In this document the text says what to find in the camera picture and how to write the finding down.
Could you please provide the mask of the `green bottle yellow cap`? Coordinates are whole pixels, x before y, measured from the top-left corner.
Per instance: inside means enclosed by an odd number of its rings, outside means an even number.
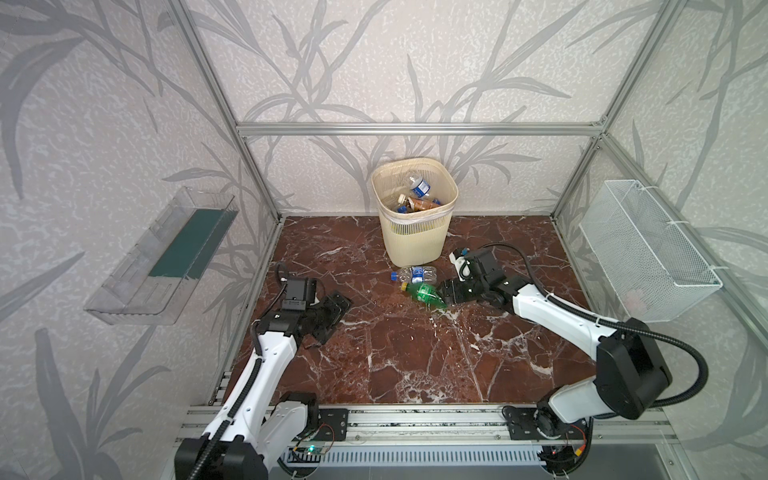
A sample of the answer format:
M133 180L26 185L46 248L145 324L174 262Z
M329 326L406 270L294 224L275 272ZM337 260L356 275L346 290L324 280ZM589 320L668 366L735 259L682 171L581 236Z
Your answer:
M406 293L413 300L427 305L429 307L445 309L447 304L439 295L437 288L434 285L418 282L401 284L401 291Z

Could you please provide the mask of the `small bottle blue cap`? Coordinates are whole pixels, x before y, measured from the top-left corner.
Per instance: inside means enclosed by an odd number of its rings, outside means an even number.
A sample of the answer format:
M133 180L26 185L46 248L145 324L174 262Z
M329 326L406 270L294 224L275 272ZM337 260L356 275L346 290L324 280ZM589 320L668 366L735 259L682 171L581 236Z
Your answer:
M437 269L433 266L403 267L390 274L393 282L399 283L426 283L436 285L438 283Z

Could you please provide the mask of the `clear bottle blue label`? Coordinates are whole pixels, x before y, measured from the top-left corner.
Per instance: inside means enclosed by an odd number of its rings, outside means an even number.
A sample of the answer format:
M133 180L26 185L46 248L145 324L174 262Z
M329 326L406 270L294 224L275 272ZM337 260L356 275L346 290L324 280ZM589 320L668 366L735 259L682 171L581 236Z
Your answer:
M422 175L410 175L409 189L417 198L425 198L430 195L431 185Z

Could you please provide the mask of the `brown Nescafe coffee bottle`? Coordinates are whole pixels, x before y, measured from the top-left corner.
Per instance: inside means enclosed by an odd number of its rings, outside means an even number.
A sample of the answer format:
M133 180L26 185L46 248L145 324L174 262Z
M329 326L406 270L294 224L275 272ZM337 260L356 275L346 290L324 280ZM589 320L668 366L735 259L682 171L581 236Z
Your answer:
M405 194L400 194L397 200L397 207L395 211L397 213L405 214L430 210L440 206L441 203L436 200L423 200L420 198L407 196Z

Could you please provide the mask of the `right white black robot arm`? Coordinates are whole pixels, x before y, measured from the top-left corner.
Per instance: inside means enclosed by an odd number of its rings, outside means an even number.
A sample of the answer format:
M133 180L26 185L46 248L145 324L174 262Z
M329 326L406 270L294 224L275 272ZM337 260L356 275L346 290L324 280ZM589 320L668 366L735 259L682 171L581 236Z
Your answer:
M534 408L507 407L512 424L529 424L547 439L564 435L580 420L618 416L636 420L649 408L673 406L698 395L709 380L709 366L692 345L651 330L637 318L618 321L566 301L548 291L532 266L523 275L507 273L494 255L495 243L450 256L456 275L438 290L449 305L486 303L557 334L594 361L593 376L545 395ZM667 344L687 353L697 366L684 391L665 397L672 372L661 352Z

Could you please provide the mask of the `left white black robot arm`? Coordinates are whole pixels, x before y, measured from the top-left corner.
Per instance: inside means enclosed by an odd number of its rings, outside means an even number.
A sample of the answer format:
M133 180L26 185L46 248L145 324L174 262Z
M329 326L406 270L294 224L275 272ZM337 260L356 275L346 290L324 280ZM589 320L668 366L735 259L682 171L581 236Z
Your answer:
M178 479L266 479L290 442L320 428L317 397L289 393L270 402L305 337L325 344L353 302L337 290L319 297L318 280L278 264L279 292L250 327L251 356L229 397L198 438L174 457Z

